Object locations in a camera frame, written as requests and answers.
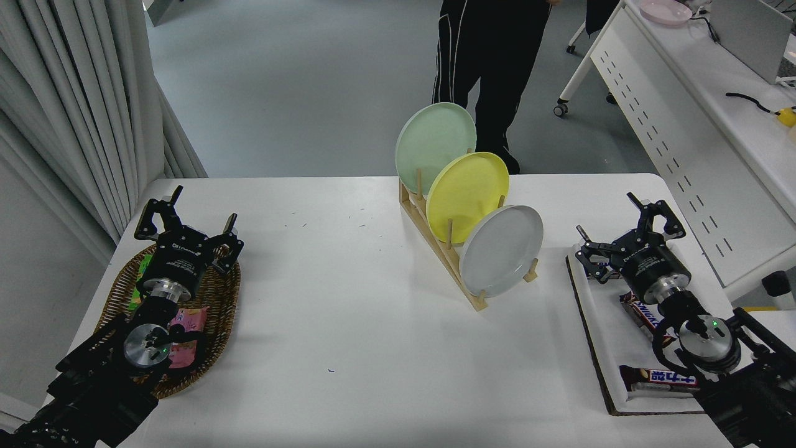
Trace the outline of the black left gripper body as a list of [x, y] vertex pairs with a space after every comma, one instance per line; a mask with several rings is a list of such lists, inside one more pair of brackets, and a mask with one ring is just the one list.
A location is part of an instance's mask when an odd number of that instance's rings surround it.
[[144, 271], [144, 292], [157, 283], [179, 284], [183, 294], [195, 294], [213, 261], [208, 236], [193, 228], [177, 228], [157, 236], [155, 252]]

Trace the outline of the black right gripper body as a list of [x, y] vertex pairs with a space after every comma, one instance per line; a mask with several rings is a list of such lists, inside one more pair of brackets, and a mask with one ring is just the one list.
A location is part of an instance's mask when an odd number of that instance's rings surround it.
[[613, 245], [619, 250], [613, 255], [613, 268], [632, 291], [647, 291], [660, 278], [675, 278], [680, 287], [690, 283], [691, 272], [671, 252], [660, 233], [646, 233], [642, 237], [626, 233]]

